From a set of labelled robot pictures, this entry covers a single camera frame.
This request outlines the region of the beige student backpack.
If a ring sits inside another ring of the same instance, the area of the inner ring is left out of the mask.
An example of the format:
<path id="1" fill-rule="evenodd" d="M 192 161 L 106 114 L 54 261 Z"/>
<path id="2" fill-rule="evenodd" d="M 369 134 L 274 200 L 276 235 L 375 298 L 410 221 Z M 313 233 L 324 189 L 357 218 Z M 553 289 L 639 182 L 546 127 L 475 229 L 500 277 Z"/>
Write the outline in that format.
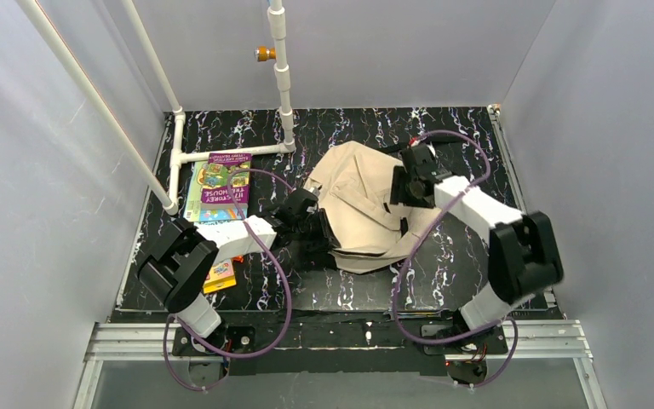
<path id="1" fill-rule="evenodd" d="M 318 206 L 339 243 L 330 252 L 339 269 L 365 274 L 405 259 L 459 193 L 464 196 L 450 214 L 483 240 L 497 224 L 523 217 L 520 210 L 470 187 L 464 176 L 440 181 L 432 208 L 391 204 L 393 171 L 402 165 L 395 157 L 349 141 L 330 148 L 308 176 L 304 187 L 319 190 Z"/>

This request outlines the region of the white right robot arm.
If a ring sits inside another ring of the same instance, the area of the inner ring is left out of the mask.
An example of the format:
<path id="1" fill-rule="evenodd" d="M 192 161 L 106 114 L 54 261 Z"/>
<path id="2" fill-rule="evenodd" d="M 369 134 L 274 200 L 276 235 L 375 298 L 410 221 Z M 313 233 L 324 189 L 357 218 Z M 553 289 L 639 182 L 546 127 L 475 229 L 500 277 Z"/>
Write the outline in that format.
<path id="1" fill-rule="evenodd" d="M 391 204 L 447 209 L 488 247 L 487 283 L 452 315 L 453 336 L 493 326 L 563 280 L 558 246 L 546 214 L 507 206 L 466 177 L 440 169 L 427 144 L 406 147 L 399 157 L 402 163 L 393 169 Z"/>

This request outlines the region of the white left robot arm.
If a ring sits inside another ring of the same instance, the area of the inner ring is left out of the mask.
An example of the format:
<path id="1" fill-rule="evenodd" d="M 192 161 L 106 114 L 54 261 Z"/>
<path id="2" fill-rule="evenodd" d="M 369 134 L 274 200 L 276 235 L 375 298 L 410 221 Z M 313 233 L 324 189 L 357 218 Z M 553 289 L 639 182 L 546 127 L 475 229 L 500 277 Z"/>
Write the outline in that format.
<path id="1" fill-rule="evenodd" d="M 197 226 L 176 218 L 138 259 L 135 276 L 168 312 L 207 337 L 221 323 L 203 294 L 209 271 L 235 256 L 278 250 L 293 241 L 305 252 L 326 253 L 340 245 L 315 189 L 297 188 L 245 220 Z"/>

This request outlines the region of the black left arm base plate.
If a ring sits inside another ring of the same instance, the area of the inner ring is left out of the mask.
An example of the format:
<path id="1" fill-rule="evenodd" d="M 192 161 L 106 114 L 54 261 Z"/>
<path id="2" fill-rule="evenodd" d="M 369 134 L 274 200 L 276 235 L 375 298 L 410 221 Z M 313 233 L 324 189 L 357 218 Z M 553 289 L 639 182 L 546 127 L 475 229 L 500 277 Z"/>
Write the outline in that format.
<path id="1" fill-rule="evenodd" d="M 255 328 L 251 326 L 220 325 L 206 341 L 222 351 L 234 354 L 247 354 L 254 350 Z M 173 356 L 217 356 L 179 325 L 175 329 L 174 341 L 170 345 Z"/>

